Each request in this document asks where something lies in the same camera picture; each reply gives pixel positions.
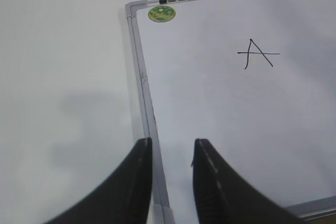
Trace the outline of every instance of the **white wall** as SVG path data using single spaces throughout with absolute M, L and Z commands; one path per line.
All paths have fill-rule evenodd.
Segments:
M 43 222 L 143 136 L 124 5 L 0 0 L 0 222 Z

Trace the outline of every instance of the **whiteboard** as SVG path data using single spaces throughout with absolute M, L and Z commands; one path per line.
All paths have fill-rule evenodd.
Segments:
M 137 57 L 144 63 L 139 73 L 146 113 L 153 110 L 155 117 L 147 114 L 148 128 L 157 132 L 176 223 L 197 223 L 191 168 L 196 138 L 209 139 L 280 206 L 335 196 L 333 1 L 169 5 L 176 16 L 166 23 L 148 18 L 153 5 L 137 10 Z

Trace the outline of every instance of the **round sticker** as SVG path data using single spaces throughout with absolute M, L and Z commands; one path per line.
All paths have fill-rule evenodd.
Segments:
M 159 23 L 171 21 L 175 15 L 176 11 L 166 5 L 154 7 L 148 12 L 148 18 Z

